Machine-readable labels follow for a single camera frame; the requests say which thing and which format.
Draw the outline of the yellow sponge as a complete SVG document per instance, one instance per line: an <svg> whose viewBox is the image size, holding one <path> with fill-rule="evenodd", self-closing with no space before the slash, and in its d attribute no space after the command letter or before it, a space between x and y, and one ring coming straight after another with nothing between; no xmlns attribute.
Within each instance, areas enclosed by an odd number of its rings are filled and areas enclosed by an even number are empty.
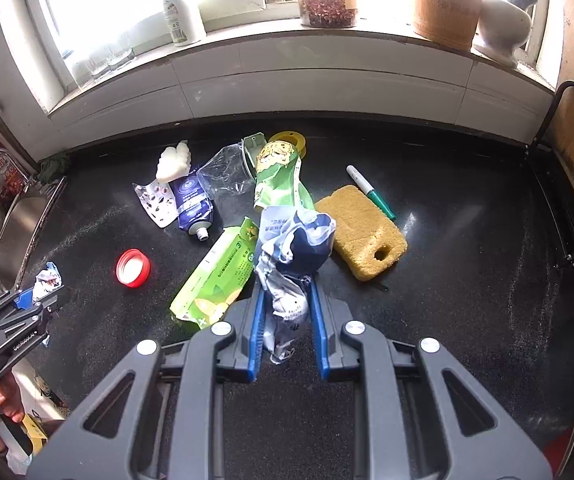
<svg viewBox="0 0 574 480"><path fill-rule="evenodd" d="M407 250L402 232L355 185L338 188L315 208L336 222L334 250L361 282L389 269Z"/></svg>

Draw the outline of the white ceramic vase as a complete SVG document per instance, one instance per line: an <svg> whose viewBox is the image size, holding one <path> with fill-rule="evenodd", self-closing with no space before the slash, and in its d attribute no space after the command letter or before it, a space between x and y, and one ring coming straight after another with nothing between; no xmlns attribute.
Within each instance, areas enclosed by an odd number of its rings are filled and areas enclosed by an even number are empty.
<svg viewBox="0 0 574 480"><path fill-rule="evenodd" d="M473 47L500 65L515 68L515 50L528 40L532 18L526 10L537 0L482 0Z"/></svg>

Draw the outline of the dark green rag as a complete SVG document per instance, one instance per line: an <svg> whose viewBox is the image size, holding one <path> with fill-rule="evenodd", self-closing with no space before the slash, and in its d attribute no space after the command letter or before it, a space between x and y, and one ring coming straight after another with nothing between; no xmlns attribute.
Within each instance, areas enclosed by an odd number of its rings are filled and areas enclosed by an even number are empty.
<svg viewBox="0 0 574 480"><path fill-rule="evenodd" d="M40 162L37 181L42 185L51 184L62 178L70 167L70 157L65 152L53 154Z"/></svg>

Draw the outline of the red dish soap bottle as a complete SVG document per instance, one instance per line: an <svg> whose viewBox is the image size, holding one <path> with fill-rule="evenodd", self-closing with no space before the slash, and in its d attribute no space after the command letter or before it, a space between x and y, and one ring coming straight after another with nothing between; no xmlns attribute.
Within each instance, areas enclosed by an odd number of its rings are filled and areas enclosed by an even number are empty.
<svg viewBox="0 0 574 480"><path fill-rule="evenodd" d="M10 203L24 189L24 179L9 155L0 154L0 197Z"/></svg>

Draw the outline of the black metal rack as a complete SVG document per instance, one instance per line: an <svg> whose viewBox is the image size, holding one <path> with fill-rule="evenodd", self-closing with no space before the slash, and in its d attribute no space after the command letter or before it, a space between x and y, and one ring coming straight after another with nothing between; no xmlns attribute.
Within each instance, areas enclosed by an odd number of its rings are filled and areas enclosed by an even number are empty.
<svg viewBox="0 0 574 480"><path fill-rule="evenodd" d="M542 192L559 242L557 270L574 268L574 175L556 148L554 132L550 128L564 92L569 89L574 90L573 79L558 84L541 125L532 141L526 144L524 155L524 162L533 170L536 187Z"/></svg>

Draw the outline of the green white marker pen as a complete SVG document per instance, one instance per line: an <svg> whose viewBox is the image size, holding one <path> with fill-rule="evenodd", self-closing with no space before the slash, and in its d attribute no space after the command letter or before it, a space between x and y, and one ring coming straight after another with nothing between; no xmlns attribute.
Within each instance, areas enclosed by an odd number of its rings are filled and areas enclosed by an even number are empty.
<svg viewBox="0 0 574 480"><path fill-rule="evenodd" d="M387 218L394 221L396 219L396 215L393 210L387 201L370 184L370 182L353 165L346 166L345 170L355 185L386 215Z"/></svg>

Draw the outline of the white foil blister wrapper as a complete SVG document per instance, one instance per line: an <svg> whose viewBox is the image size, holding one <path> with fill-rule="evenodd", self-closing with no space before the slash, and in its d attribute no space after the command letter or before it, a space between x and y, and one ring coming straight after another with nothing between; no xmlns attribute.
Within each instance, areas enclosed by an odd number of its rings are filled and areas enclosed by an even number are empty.
<svg viewBox="0 0 574 480"><path fill-rule="evenodd" d="M153 180L149 184L133 184L133 190L147 216L158 228L164 229L178 217L172 188Z"/></svg>

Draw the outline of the red bottle cap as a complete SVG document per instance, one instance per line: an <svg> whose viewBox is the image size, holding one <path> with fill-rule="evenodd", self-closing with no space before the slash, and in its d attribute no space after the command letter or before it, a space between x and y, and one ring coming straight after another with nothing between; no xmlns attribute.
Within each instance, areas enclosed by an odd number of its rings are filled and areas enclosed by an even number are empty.
<svg viewBox="0 0 574 480"><path fill-rule="evenodd" d="M138 288L148 280L151 264L139 249L130 248L116 263L116 279L128 288Z"/></svg>

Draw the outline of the yellow tape roll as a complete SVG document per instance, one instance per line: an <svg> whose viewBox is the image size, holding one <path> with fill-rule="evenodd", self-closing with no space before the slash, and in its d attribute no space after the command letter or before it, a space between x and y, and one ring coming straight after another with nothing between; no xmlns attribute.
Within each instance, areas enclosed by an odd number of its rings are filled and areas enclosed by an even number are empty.
<svg viewBox="0 0 574 480"><path fill-rule="evenodd" d="M275 133L271 138L270 142L284 141L292 144L301 158L306 155L306 140L300 132L285 130Z"/></svg>

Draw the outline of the chrome faucet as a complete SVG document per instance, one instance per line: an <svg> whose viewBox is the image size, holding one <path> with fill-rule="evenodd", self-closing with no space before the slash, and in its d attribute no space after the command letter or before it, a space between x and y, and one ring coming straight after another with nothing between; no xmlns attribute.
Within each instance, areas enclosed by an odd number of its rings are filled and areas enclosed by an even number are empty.
<svg viewBox="0 0 574 480"><path fill-rule="evenodd" d="M6 148L0 148L0 185L11 194L25 191L32 183L32 176L17 162Z"/></svg>

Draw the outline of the green snack bag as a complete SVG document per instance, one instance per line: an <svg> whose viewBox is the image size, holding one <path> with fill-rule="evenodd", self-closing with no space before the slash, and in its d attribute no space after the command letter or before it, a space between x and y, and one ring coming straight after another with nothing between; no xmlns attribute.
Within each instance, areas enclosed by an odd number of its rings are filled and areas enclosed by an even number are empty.
<svg viewBox="0 0 574 480"><path fill-rule="evenodd" d="M293 144L281 140L265 144L256 158L254 209L295 206L314 210L311 195L301 182L301 165Z"/></svg>

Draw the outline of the stainless steel sink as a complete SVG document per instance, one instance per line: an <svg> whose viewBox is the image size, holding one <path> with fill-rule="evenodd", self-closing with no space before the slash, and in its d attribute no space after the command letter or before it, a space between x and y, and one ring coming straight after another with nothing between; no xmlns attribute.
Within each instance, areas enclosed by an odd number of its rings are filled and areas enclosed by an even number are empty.
<svg viewBox="0 0 574 480"><path fill-rule="evenodd" d="M65 186L66 177L34 184L12 202L0 228L0 294L20 288L40 231Z"/></svg>

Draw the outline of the white detergent bottle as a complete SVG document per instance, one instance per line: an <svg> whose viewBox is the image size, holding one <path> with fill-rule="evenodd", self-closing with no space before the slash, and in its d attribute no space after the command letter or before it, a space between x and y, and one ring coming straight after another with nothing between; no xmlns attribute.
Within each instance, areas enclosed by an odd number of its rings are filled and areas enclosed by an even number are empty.
<svg viewBox="0 0 574 480"><path fill-rule="evenodd" d="M201 13L195 0L162 0L163 16L172 43L188 46L206 38Z"/></svg>

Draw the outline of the brown ceramic jar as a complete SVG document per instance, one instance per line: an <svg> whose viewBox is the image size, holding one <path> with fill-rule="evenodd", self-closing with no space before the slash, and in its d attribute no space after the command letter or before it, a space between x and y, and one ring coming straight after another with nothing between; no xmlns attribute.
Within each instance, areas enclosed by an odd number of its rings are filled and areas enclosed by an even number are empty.
<svg viewBox="0 0 574 480"><path fill-rule="evenodd" d="M416 0L415 32L443 47L469 51L482 0Z"/></svg>

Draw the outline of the blue white plastic bag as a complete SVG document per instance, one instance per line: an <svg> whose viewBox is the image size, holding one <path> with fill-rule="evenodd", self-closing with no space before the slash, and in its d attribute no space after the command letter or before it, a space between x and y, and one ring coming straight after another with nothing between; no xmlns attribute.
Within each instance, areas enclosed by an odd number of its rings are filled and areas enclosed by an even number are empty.
<svg viewBox="0 0 574 480"><path fill-rule="evenodd" d="M310 300L305 286L334 246L336 222L329 214L297 206L262 211L254 272L268 298L263 344L270 360L281 364L293 355Z"/></svg>

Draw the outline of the clear plastic packaging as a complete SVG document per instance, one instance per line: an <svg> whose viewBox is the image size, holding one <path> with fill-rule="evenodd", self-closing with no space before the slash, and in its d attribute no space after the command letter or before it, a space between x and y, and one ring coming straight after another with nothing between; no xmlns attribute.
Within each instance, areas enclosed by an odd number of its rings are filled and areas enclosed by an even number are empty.
<svg viewBox="0 0 574 480"><path fill-rule="evenodd" d="M198 169L198 180L212 200L254 191L256 158L266 143L262 132L245 136L221 148Z"/></svg>

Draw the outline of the white foam piece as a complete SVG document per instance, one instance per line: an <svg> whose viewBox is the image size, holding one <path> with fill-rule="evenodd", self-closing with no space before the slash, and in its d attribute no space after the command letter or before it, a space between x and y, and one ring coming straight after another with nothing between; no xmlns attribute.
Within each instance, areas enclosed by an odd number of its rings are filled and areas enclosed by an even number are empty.
<svg viewBox="0 0 574 480"><path fill-rule="evenodd" d="M191 167L191 152L186 141L176 146L168 146L160 155L156 179L160 183L170 183L188 176Z"/></svg>

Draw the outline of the blue toothpaste tube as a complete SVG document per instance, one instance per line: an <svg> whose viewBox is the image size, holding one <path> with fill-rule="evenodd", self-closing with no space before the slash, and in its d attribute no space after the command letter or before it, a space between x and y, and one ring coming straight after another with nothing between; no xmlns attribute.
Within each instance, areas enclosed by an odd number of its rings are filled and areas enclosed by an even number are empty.
<svg viewBox="0 0 574 480"><path fill-rule="evenodd" d="M171 182L181 230L204 242L212 226L213 205L194 172Z"/></svg>

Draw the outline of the jar of red dried goods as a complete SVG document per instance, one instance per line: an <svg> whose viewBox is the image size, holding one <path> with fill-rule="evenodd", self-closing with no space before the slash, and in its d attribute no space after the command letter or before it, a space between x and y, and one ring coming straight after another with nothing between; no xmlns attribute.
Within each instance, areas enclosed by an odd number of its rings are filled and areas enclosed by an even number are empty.
<svg viewBox="0 0 574 480"><path fill-rule="evenodd" d="M345 0L299 0L299 11L301 23L314 28L350 28L357 14Z"/></svg>

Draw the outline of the small wrapper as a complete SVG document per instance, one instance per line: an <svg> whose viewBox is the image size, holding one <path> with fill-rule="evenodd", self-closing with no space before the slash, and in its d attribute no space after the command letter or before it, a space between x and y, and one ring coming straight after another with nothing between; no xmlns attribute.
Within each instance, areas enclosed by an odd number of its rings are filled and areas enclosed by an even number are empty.
<svg viewBox="0 0 574 480"><path fill-rule="evenodd" d="M45 299L52 292L62 286L60 272L53 262L46 263L43 270L37 273L32 289L32 301L34 304Z"/></svg>

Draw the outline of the green cardboard box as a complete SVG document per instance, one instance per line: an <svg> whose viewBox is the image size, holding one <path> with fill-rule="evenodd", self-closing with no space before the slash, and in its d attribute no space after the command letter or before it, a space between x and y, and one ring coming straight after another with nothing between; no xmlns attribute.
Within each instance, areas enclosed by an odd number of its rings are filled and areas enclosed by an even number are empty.
<svg viewBox="0 0 574 480"><path fill-rule="evenodd" d="M225 228L174 297L172 315L200 330L218 322L250 278L258 233L250 218Z"/></svg>

